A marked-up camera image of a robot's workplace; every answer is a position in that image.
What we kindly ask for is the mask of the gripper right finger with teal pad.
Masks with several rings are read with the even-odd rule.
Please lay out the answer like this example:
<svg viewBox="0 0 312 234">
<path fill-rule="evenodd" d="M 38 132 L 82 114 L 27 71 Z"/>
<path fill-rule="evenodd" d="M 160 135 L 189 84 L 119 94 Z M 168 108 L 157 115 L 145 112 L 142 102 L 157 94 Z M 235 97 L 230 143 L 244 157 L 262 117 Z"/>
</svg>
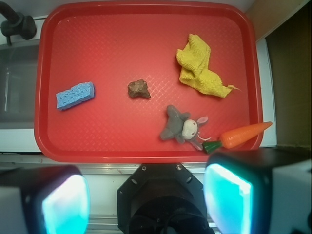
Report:
<svg viewBox="0 0 312 234">
<path fill-rule="evenodd" d="M 204 173 L 208 213 L 223 234 L 309 234 L 310 151 L 215 152 Z"/>
</svg>

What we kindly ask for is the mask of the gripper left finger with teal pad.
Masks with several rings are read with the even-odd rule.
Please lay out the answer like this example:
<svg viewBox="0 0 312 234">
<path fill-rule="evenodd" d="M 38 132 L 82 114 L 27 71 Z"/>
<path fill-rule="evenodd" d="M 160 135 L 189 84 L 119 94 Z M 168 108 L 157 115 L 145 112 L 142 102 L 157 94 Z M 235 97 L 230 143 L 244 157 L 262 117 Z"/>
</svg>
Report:
<svg viewBox="0 0 312 234">
<path fill-rule="evenodd" d="M 2 234 L 84 234 L 88 182 L 73 165 L 0 171 Z"/>
</svg>

